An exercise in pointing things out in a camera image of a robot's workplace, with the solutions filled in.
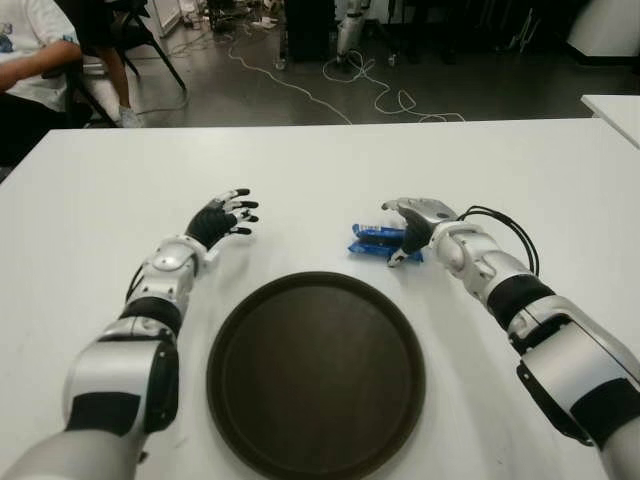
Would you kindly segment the right robot hand black silver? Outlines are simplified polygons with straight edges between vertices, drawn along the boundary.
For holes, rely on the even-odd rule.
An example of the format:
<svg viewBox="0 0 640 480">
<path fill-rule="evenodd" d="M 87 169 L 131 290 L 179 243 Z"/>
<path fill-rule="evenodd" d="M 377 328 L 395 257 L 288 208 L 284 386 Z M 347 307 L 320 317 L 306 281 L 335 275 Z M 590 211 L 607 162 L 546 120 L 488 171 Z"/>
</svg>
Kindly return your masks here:
<svg viewBox="0 0 640 480">
<path fill-rule="evenodd" d="M 381 208 L 398 213 L 406 221 L 402 244 L 390 256 L 389 267 L 397 266 L 425 247 L 438 225 L 458 218 L 450 207 L 434 199 L 401 197 L 384 202 Z"/>
</svg>

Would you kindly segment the left robot hand black silver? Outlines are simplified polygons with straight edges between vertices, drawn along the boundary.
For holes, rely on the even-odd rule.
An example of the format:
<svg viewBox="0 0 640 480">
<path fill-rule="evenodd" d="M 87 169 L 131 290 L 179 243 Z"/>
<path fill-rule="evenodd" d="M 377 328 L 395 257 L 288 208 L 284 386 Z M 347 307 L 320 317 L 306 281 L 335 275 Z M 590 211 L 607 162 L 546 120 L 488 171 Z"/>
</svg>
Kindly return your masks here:
<svg viewBox="0 0 640 480">
<path fill-rule="evenodd" d="M 209 201 L 189 222 L 185 235 L 210 250 L 229 235 L 250 235 L 252 230 L 244 223 L 256 223 L 254 210 L 259 203 L 243 200 L 250 194 L 246 188 L 226 191 Z"/>
</svg>

